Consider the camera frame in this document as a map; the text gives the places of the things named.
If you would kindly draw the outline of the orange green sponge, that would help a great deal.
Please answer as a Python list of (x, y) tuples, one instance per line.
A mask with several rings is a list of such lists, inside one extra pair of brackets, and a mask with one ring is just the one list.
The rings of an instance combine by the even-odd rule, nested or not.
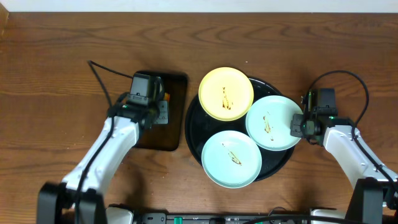
[(170, 101), (170, 95), (168, 93), (164, 94), (164, 100), (169, 102)]

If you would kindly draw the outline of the mint green plate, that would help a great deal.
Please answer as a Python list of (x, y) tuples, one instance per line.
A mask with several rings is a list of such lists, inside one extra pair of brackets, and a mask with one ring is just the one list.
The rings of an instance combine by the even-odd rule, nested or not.
[(245, 125), (249, 137), (261, 148), (284, 151), (294, 147), (299, 137), (290, 135), (294, 114), (303, 114), (296, 102), (284, 96), (265, 96), (249, 109)]

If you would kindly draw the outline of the light blue plate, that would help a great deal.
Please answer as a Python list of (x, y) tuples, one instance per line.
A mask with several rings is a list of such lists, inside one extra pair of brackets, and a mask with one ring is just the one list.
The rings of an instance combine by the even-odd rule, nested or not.
[(262, 156), (249, 136), (228, 130), (218, 132), (206, 141), (201, 152), (201, 163), (214, 183), (238, 189), (256, 180), (261, 171)]

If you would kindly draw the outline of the yellow plate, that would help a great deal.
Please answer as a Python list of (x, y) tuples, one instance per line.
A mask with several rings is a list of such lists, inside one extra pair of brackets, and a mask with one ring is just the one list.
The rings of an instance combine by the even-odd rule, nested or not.
[(240, 70), (220, 67), (208, 72), (200, 82), (198, 99), (201, 107), (219, 121), (242, 118), (254, 101), (250, 79)]

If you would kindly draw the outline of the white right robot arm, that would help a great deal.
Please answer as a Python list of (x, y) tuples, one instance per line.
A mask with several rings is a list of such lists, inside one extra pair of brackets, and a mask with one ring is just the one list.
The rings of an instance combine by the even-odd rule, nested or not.
[(334, 89), (309, 90), (302, 104), (290, 134), (324, 147), (343, 169), (354, 188), (345, 219), (382, 223), (384, 207), (397, 209), (397, 174), (373, 153), (351, 119), (338, 116)]

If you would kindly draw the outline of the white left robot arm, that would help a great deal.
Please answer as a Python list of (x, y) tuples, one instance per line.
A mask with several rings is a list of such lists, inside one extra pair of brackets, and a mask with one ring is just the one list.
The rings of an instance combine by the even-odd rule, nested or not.
[(62, 211), (72, 208), (75, 223), (134, 223), (130, 209), (105, 207), (103, 197), (125, 155), (159, 117), (164, 96), (160, 77), (135, 73), (130, 91), (110, 105), (103, 129), (84, 158), (61, 183), (41, 188), (36, 222), (60, 223)]

